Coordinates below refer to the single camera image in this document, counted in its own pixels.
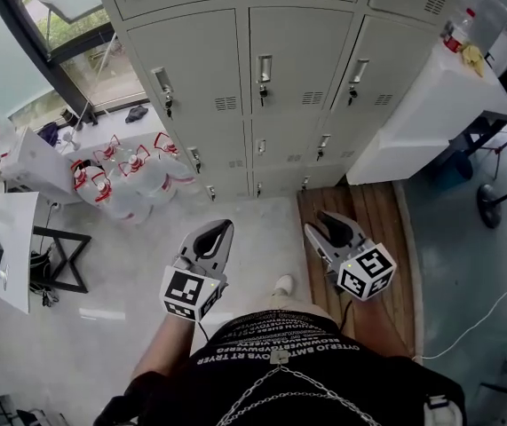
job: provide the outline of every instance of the yellow cloth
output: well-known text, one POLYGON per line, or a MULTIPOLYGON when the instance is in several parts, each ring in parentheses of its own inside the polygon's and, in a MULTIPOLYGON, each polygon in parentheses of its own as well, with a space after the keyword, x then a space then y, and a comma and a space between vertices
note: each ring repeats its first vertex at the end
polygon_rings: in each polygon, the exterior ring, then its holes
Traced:
POLYGON ((480 77, 484 77, 484 57, 480 49, 475 45, 469 44, 462 50, 463 63, 471 67, 480 77))

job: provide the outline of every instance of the black t-shirt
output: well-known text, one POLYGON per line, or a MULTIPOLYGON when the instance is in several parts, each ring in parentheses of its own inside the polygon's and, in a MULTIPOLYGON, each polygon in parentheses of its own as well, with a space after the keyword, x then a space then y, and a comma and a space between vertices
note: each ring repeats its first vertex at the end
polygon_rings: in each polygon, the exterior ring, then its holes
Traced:
POLYGON ((460 386, 411 359, 381 357, 330 319, 265 311, 224 325, 173 376, 141 375, 95 424, 138 416, 143 426, 216 425, 235 406, 225 424, 360 425, 370 423, 366 414, 384 426, 413 425, 424 424, 424 403, 440 395, 464 412, 460 386), (272 363, 277 351, 287 352, 283 369, 272 363))

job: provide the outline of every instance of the blue floor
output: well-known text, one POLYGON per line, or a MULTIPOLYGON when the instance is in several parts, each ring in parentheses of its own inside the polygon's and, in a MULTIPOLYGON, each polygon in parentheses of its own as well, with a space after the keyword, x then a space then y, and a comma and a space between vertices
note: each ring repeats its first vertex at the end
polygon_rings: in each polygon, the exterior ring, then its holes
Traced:
MULTIPOLYGON (((498 134, 487 146, 498 146, 498 134)), ((507 150, 493 182, 496 156, 480 150, 474 178, 444 193, 421 173, 404 182, 423 278, 424 356, 444 351, 481 319, 507 290, 507 202, 502 224, 485 227, 476 207, 476 191, 493 183, 507 193, 507 150)), ((498 383, 507 355, 507 297, 494 313, 446 355, 425 365, 460 383, 469 424, 480 423, 490 397, 479 384, 498 383)))

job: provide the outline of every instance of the white marker cube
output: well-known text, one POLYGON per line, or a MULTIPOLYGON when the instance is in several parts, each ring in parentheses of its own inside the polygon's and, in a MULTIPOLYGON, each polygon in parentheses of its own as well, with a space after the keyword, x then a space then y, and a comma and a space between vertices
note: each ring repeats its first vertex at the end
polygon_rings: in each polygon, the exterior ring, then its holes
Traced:
POLYGON ((199 322, 221 297, 220 281, 167 265, 161 285, 166 312, 199 322))
POLYGON ((366 301, 389 287, 397 264, 382 243, 340 265, 337 285, 366 301))

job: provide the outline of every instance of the beige pants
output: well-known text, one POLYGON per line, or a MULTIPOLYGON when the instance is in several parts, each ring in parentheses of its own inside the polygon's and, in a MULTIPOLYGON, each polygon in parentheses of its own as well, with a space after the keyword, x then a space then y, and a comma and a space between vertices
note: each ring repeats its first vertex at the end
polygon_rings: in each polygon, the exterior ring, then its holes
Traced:
POLYGON ((266 298, 266 300, 262 302, 261 305, 253 308, 253 311, 251 312, 269 311, 272 309, 306 312, 308 314, 314 314, 315 316, 321 316, 326 319, 332 319, 329 314, 320 306, 312 303, 301 302, 292 296, 288 296, 287 292, 281 288, 277 288, 271 296, 266 298))

